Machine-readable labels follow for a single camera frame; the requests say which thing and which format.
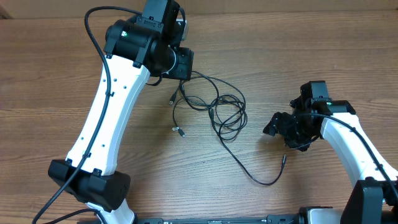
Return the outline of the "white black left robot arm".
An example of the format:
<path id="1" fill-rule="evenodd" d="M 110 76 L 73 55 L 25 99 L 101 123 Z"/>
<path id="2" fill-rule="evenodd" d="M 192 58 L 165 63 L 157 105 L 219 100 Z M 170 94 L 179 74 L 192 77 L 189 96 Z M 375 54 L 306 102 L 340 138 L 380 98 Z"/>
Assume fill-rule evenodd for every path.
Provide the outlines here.
<path id="1" fill-rule="evenodd" d="M 147 1 L 142 12 L 109 26 L 101 81 L 79 138 L 66 158 L 53 160 L 49 177 L 73 195 L 98 223 L 134 223 L 126 195 L 130 177 L 118 172 L 118 152 L 133 106 L 149 78 L 187 81 L 193 52 L 183 8 L 173 0 Z"/>

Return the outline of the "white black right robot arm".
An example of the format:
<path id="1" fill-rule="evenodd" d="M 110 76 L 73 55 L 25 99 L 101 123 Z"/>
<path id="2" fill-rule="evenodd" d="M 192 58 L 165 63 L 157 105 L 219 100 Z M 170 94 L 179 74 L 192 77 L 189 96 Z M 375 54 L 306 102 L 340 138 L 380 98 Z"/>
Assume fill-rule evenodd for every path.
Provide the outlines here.
<path id="1" fill-rule="evenodd" d="M 301 207 L 295 215 L 269 215 L 267 223 L 397 223 L 397 169 L 378 152 L 346 100 L 333 100 L 324 81 L 300 87 L 290 102 L 292 113 L 277 112 L 263 129 L 280 134 L 285 145 L 306 151 L 312 142 L 327 141 L 338 155 L 353 190 L 344 210 Z"/>

